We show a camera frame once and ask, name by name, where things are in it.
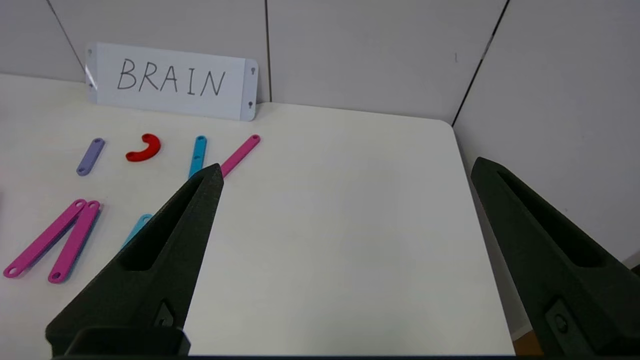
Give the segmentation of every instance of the wall seam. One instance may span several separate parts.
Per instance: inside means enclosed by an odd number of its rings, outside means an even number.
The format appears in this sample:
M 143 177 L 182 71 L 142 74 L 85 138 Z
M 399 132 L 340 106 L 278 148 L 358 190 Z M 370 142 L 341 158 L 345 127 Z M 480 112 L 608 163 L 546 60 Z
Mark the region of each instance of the wall seam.
M 267 77 L 269 78 L 269 102 L 273 102 L 273 91 L 271 89 L 271 47 L 269 44 L 269 6 L 268 0 L 264 0 L 264 24 L 267 36 Z
M 471 82 L 469 83 L 469 86 L 467 87 L 467 91 L 465 92 L 465 95 L 462 97 L 462 101 L 460 102 L 460 106 L 458 107 L 458 110 L 456 112 L 456 116 L 453 118 L 453 122 L 451 123 L 451 127 L 453 127 L 453 125 L 455 125 L 456 121 L 458 120 L 458 117 L 460 115 L 460 111 L 462 110 L 462 106 L 464 106 L 465 101 L 467 100 L 467 96 L 469 95 L 469 92 L 471 91 L 471 86 L 473 86 L 474 81 L 476 80 L 476 76 L 478 75 L 478 71 L 480 70 L 480 66 L 482 66 L 482 62 L 484 61 L 484 57 L 486 56 L 487 52 L 489 51 L 489 47 L 491 46 L 491 42 L 493 42 L 493 37 L 495 36 L 495 33 L 498 31 L 498 27 L 500 26 L 500 23 L 502 22 L 502 17 L 504 16 L 504 12 L 507 10 L 507 6 L 509 6 L 510 2 L 511 2 L 511 0 L 507 0 L 506 3 L 504 3 L 504 7 L 502 8 L 502 12 L 500 13 L 500 17 L 498 17 L 498 21 L 495 23 L 495 27 L 493 28 L 493 32 L 491 33 L 491 36 L 489 37 L 489 41 L 486 43 L 486 47 L 484 47 L 484 52 L 482 54 L 482 57 L 480 57 L 480 61 L 478 62 L 478 66 L 476 67 L 476 71 L 474 72 L 474 75 L 471 77 Z
M 74 56 L 76 57 L 76 60 L 78 61 L 78 64 L 80 64 L 80 69 L 82 69 L 83 73 L 84 73 L 84 66 L 82 65 L 82 62 L 80 61 L 80 57 L 78 57 L 78 53 L 76 52 L 76 49 L 74 49 L 74 46 L 71 44 L 71 40 L 69 39 L 69 36 L 67 35 L 67 32 L 65 31 L 65 28 L 62 26 L 62 21 L 60 21 L 60 18 L 58 17 L 58 14 L 56 13 L 56 10 L 53 8 L 53 4 L 51 4 L 50 0 L 46 0 L 47 4 L 49 5 L 49 9 L 51 9 L 51 12 L 53 13 L 53 16 L 56 17 L 56 21 L 58 21 L 58 25 L 60 26 L 60 29 L 62 30 L 62 33 L 65 35 L 65 38 L 67 39 L 67 43 L 69 44 L 69 47 L 71 47 L 71 51 L 74 52 Z

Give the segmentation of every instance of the white sign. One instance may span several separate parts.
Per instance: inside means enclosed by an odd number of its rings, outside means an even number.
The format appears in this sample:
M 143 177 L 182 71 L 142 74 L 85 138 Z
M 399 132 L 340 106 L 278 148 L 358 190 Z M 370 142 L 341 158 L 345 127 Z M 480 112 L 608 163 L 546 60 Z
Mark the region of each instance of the white sign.
M 86 83 L 95 104 L 251 121 L 258 63 L 102 42 L 86 49 Z

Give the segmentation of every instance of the pink bar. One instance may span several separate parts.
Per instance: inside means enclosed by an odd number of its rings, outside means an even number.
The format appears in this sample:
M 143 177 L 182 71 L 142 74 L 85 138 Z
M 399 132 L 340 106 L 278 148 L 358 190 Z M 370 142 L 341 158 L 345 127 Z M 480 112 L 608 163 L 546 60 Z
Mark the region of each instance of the pink bar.
M 251 150 L 253 150 L 256 145 L 258 145 L 259 142 L 259 135 L 249 136 L 249 139 L 247 139 L 244 144 L 242 144 L 242 146 L 240 146 L 238 150 L 236 150 L 236 152 L 229 156 L 229 159 L 227 159 L 220 167 L 220 169 L 222 170 L 222 178 L 226 177 L 227 174 L 230 173 L 231 170 L 233 170 L 236 165 L 238 165 L 240 161 L 242 161 L 242 159 L 244 159 L 244 157 L 249 152 L 251 152 Z
M 62 235 L 76 215 L 84 208 L 86 201 L 77 199 L 36 240 L 20 254 L 13 263 L 6 267 L 6 277 L 17 277 L 31 266 Z
M 78 220 L 73 230 L 71 230 L 71 235 L 69 235 L 65 247 L 62 248 L 58 260 L 51 269 L 49 282 L 59 284 L 67 279 L 77 257 L 80 256 L 84 241 L 91 232 L 91 227 L 93 226 L 95 217 L 98 215 L 98 210 L 100 210 L 100 203 L 90 201 L 86 204 L 82 212 L 80 212 L 80 216 L 78 216 Z

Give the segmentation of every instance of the screw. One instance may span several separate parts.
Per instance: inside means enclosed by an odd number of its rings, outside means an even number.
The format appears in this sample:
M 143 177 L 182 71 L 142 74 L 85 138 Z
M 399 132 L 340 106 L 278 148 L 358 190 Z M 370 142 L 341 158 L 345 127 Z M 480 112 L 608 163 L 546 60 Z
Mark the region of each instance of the screw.
M 556 315 L 556 327 L 559 332 L 566 334 L 569 330 L 569 325 L 566 323 L 566 319 L 562 315 Z

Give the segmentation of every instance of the wooden floor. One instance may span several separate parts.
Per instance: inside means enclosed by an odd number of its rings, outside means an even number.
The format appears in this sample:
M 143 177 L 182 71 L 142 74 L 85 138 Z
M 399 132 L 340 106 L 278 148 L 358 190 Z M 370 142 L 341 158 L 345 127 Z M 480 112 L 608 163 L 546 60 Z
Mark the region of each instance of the wooden floor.
M 513 348 L 518 356 L 542 356 L 544 353 L 540 348 L 538 339 L 533 331 L 529 331 L 521 338 L 513 342 Z

